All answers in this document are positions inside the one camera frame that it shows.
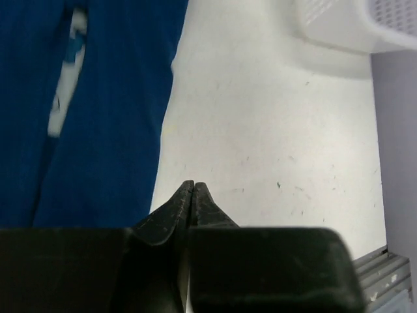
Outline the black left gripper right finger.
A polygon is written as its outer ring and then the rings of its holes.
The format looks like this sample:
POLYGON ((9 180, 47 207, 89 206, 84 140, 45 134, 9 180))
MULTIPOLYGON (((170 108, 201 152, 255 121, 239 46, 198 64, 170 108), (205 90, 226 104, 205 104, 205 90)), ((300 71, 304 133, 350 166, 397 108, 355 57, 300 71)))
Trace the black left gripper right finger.
POLYGON ((192 226, 238 228, 238 224, 217 206, 208 186, 202 182, 194 186, 192 226))

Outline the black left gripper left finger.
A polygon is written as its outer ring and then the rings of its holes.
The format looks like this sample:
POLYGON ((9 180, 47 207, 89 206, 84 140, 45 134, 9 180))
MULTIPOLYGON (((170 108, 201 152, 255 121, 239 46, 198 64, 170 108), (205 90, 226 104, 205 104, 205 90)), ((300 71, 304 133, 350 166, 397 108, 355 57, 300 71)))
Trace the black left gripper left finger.
POLYGON ((185 312, 193 181, 132 228, 123 259, 124 312, 185 312))

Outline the blue printed t shirt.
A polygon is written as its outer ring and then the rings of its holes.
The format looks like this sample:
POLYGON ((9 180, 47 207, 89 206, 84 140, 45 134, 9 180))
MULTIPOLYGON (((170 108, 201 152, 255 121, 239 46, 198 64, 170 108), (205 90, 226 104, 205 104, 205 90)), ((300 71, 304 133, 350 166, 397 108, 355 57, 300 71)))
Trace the blue printed t shirt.
POLYGON ((1 227, 150 211, 187 1, 1 2, 1 227))

